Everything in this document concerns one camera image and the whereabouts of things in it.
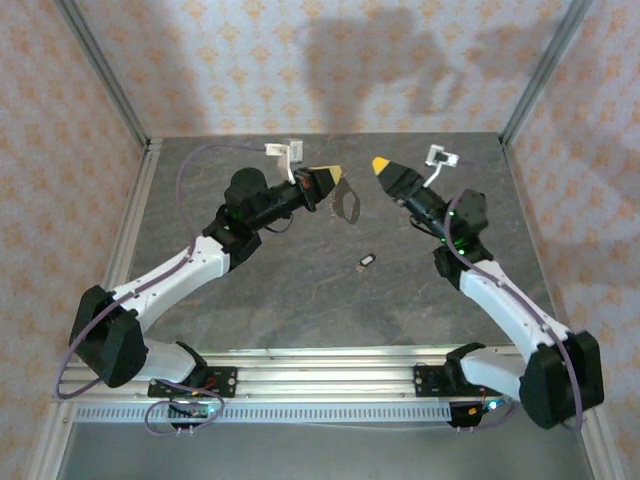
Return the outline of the grey metal lower panel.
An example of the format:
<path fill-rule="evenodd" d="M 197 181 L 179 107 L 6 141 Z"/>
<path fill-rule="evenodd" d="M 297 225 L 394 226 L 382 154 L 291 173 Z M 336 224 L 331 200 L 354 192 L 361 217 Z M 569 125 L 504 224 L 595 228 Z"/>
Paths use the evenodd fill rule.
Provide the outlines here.
<path fill-rule="evenodd" d="M 59 480 L 593 480 L 581 439 L 522 416 L 472 434 L 221 424 L 155 438 L 135 424 L 77 424 Z"/>

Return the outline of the aluminium side rail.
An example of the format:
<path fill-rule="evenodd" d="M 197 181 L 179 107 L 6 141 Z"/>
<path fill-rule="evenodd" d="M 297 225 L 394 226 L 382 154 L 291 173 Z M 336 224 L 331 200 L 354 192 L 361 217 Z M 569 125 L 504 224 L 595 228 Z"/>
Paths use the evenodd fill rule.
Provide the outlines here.
<path fill-rule="evenodd" d="M 102 288 L 108 298 L 108 306 L 117 297 L 113 289 L 125 284 L 129 278 L 136 242 L 139 236 L 144 211 L 149 197 L 158 160 L 161 155 L 163 138 L 152 138 L 142 156 L 141 164 L 132 183 L 126 208 L 113 244 Z"/>

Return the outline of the right aluminium corner post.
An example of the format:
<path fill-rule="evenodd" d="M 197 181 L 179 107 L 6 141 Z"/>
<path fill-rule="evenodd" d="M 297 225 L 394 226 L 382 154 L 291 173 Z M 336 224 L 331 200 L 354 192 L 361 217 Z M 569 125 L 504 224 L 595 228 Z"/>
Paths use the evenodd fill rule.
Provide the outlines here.
<path fill-rule="evenodd" d="M 504 129 L 499 135 L 500 144 L 506 149 L 524 125 L 545 85 L 554 73 L 568 49 L 576 31 L 581 26 L 594 0 L 571 0 L 551 40 L 542 53 L 533 75 L 520 96 Z"/>

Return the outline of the aluminium corner post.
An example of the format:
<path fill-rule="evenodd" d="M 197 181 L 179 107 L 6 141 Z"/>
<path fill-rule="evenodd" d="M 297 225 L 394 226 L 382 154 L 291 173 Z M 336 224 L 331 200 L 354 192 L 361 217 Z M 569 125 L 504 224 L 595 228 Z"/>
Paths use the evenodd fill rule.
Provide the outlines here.
<path fill-rule="evenodd" d="M 594 0 L 571 0 L 551 40 L 542 53 L 533 75 L 520 96 L 504 129 L 499 135 L 500 144 L 506 149 L 524 125 L 545 85 L 554 73 L 568 49 L 576 31 L 581 26 Z"/>
<path fill-rule="evenodd" d="M 150 139 L 77 1 L 53 0 L 53 3 L 74 35 L 135 143 L 145 151 L 150 144 Z"/>

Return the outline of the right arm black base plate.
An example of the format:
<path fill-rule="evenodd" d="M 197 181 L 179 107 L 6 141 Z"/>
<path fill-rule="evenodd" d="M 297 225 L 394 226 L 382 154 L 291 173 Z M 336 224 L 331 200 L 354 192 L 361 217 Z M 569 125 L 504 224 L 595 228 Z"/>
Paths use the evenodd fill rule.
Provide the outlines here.
<path fill-rule="evenodd" d="M 500 393 L 488 387 L 456 380 L 444 365 L 416 364 L 413 367 L 413 386 L 417 397 L 500 396 Z"/>

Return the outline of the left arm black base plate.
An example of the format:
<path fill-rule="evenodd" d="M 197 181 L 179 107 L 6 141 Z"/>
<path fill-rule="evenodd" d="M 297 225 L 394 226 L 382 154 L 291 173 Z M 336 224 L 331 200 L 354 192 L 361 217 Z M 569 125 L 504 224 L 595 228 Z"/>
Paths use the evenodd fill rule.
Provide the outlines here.
<path fill-rule="evenodd" d="M 190 377 L 190 380 L 194 379 L 196 381 L 196 383 L 191 384 L 190 387 L 205 389 L 223 398 L 234 398 L 237 386 L 237 376 L 238 369 L 236 367 L 207 366 L 196 377 Z M 170 386 L 167 383 L 160 382 L 157 379 L 152 379 L 148 385 L 147 396 L 149 398 L 186 399 L 206 397 L 206 394 L 184 390 L 175 386 Z"/>

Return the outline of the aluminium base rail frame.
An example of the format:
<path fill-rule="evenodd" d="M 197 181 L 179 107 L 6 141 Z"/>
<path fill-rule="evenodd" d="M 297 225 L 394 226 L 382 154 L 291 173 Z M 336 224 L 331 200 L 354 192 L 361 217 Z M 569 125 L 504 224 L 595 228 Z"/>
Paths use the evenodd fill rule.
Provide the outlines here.
<path fill-rule="evenodd" d="M 196 361 L 177 344 L 150 341 L 141 370 L 110 387 L 86 364 L 67 362 L 54 378 L 58 399 L 144 400 L 152 379 L 182 382 Z M 235 402 L 329 403 L 408 401 L 415 397 L 413 367 L 443 365 L 454 348 L 383 346 L 356 348 L 244 349 L 198 354 L 207 366 L 238 369 Z"/>

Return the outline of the left aluminium corner post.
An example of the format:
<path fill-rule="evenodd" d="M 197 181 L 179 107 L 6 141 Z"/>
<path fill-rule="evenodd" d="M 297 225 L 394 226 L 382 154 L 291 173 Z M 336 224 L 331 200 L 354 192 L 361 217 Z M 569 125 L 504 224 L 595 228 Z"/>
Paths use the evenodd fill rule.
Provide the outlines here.
<path fill-rule="evenodd" d="M 77 1 L 53 0 L 53 3 L 74 35 L 135 143 L 145 151 L 150 144 L 150 139 Z"/>

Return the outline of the aluminium frame leg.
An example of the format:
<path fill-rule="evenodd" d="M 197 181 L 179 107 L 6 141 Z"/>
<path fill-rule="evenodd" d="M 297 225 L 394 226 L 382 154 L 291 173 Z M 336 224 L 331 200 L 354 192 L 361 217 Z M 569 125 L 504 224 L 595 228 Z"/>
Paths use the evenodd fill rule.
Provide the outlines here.
<path fill-rule="evenodd" d="M 627 480 L 603 405 L 583 414 L 580 435 L 593 480 Z"/>
<path fill-rule="evenodd" d="M 74 402 L 52 402 L 46 412 L 27 480 L 56 480 L 76 414 Z"/>

